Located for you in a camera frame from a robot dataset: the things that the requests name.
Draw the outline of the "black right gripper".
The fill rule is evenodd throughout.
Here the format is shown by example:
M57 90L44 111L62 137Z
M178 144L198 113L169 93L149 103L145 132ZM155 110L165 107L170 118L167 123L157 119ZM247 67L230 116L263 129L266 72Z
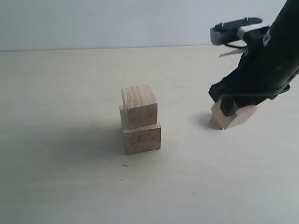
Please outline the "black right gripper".
M259 38L248 47L238 66L208 91L214 102L221 100L220 110L226 117L238 105L258 105L288 91L299 73L297 37L272 36L268 42Z

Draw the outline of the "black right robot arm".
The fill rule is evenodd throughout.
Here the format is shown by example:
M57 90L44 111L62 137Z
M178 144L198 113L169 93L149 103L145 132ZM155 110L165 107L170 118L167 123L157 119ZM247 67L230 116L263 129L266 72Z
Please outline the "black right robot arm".
M275 99L289 91L299 73L299 2L286 1L270 26L257 17L216 24L210 39L216 46L231 47L238 40L246 44L235 47L241 54L237 67L208 91L226 117Z

